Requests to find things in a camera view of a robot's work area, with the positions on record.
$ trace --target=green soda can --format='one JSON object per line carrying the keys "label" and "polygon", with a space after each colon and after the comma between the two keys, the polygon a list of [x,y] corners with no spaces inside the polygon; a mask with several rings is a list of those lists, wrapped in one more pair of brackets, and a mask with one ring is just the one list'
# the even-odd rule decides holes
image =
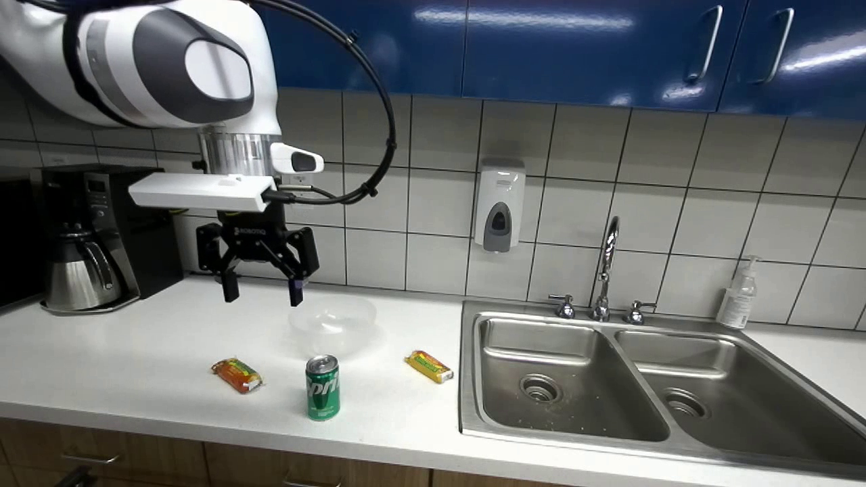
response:
{"label": "green soda can", "polygon": [[307,363],[307,414],[311,418],[331,418],[341,410],[339,360],[316,353]]}

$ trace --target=double sink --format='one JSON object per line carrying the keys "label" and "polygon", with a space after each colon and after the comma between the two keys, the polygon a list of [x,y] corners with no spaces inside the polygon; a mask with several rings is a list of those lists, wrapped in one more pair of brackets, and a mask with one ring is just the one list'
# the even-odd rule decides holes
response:
{"label": "double sink", "polygon": [[866,425],[746,335],[462,312],[469,435],[866,479]]}

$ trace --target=faucet handle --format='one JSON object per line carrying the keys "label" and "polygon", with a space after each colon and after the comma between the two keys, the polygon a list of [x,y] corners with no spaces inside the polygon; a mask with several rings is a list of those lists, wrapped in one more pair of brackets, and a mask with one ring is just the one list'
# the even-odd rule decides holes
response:
{"label": "faucet handle", "polygon": [[577,309],[573,309],[573,295],[548,295],[549,302],[556,302],[556,314],[564,320],[573,320]]}
{"label": "faucet handle", "polygon": [[625,314],[625,322],[642,325],[648,320],[648,314],[654,314],[654,302],[634,301],[630,312]]}

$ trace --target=upper cabinet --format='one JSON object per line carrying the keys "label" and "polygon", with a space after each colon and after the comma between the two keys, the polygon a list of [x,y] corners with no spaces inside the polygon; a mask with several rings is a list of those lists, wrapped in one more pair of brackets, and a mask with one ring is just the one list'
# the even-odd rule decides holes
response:
{"label": "upper cabinet", "polygon": [[[347,30],[389,91],[460,95],[462,0],[300,0]],[[309,22],[259,7],[282,86],[370,90],[345,46]]]}
{"label": "upper cabinet", "polygon": [[721,107],[866,118],[866,2],[752,0]]}
{"label": "upper cabinet", "polygon": [[465,95],[709,110],[740,18],[740,0],[472,0]]}

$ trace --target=can lid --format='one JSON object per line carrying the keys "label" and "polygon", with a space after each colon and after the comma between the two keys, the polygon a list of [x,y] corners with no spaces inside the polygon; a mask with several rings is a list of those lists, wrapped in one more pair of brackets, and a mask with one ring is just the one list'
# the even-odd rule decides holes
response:
{"label": "can lid", "polygon": [[334,353],[316,353],[307,363],[307,374],[334,374],[339,371],[339,360]]}

